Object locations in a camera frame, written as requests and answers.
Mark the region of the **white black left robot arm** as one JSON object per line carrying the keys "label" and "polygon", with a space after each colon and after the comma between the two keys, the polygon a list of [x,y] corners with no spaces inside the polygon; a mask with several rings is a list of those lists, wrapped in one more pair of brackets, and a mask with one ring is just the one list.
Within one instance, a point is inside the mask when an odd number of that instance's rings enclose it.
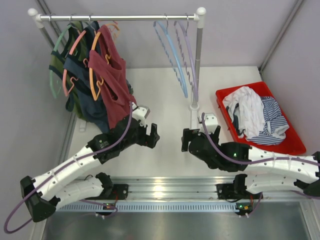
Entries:
{"label": "white black left robot arm", "polygon": [[109,175],[100,172],[88,180],[73,181],[86,172],[116,158],[132,145],[153,149],[160,136],[158,126],[151,124],[150,133],[141,121],[125,117],[108,133],[90,140],[74,156],[52,170],[37,177],[26,176],[20,181],[22,197],[33,222],[41,222],[56,210],[88,198],[107,199],[114,184]]}

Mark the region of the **light blue hanger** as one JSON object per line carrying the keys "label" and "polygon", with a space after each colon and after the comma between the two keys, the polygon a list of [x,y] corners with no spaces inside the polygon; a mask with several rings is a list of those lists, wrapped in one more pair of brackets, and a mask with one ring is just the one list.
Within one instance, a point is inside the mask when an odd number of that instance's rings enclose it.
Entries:
{"label": "light blue hanger", "polygon": [[167,56],[167,59],[169,60],[169,63],[175,73],[176,79],[180,84],[183,95],[185,98],[187,98],[189,95],[185,75],[183,73],[181,62],[179,60],[177,50],[174,46],[172,38],[169,34],[168,28],[165,27],[164,24],[158,20],[153,22],[153,28],[164,50],[164,53]]}

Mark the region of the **white printed tank top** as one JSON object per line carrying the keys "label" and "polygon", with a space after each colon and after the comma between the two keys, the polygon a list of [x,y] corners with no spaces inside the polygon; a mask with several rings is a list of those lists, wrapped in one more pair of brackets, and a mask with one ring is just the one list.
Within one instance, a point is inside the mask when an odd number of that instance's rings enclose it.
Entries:
{"label": "white printed tank top", "polygon": [[251,139],[259,136],[266,123],[264,104],[252,88],[242,86],[227,95],[222,103],[238,137]]}

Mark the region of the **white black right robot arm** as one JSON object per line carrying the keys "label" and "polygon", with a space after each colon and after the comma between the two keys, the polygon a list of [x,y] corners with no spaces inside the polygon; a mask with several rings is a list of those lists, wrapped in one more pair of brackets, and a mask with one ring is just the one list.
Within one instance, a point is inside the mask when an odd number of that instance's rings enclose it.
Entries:
{"label": "white black right robot arm", "polygon": [[237,198],[263,192],[291,191],[320,197],[320,153],[296,156],[263,150],[248,144],[219,144],[220,127],[213,133],[185,128],[182,152],[189,152],[212,170],[235,173],[233,192]]}

